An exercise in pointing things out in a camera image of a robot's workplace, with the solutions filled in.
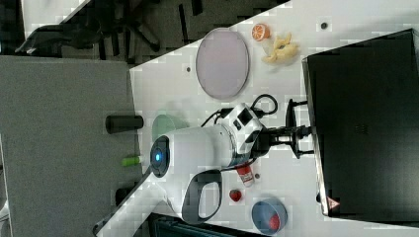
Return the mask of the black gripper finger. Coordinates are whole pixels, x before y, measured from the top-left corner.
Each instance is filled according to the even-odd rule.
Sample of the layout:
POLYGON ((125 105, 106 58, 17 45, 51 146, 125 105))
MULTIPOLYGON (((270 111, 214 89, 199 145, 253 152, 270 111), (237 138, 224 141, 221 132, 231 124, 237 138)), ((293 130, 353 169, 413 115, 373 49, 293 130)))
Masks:
POLYGON ((291 148, 292 148, 293 154, 295 155, 297 159, 299 159, 302 155, 311 155, 314 153, 313 150, 305 150, 305 151, 300 150, 297 141, 292 142, 291 148))
POLYGON ((296 126, 296 117, 294 109, 298 106, 306 105, 307 101, 295 102, 293 99, 289 99, 286 112, 286 126, 295 127, 296 126))

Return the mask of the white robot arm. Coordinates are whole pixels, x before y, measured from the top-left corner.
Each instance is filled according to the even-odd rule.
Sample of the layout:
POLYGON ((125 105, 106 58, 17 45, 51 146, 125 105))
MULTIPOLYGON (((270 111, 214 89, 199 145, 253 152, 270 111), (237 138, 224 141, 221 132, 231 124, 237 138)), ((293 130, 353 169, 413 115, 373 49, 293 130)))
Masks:
POLYGON ((203 188, 222 188, 223 171, 234 170, 285 144, 295 156, 303 152, 297 143, 312 134, 312 128, 297 125, 292 102, 287 123, 266 127, 260 122, 266 113, 241 103, 218 112, 224 119, 211 126, 172 130, 158 137, 149 154, 148 175, 118 208, 96 225, 96 237, 133 237, 160 202, 189 224, 210 220, 199 212, 203 188))

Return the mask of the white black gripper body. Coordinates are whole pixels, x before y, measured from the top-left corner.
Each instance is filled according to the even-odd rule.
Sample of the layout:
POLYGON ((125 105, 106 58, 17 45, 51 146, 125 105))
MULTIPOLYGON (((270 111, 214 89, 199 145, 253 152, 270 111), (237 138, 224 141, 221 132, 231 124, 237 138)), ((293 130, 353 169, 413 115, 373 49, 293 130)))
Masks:
POLYGON ((221 124, 228 130, 233 145, 230 165, 242 165, 267 153, 271 131, 262 124, 261 118, 277 110, 265 112, 245 103, 220 110, 221 124))

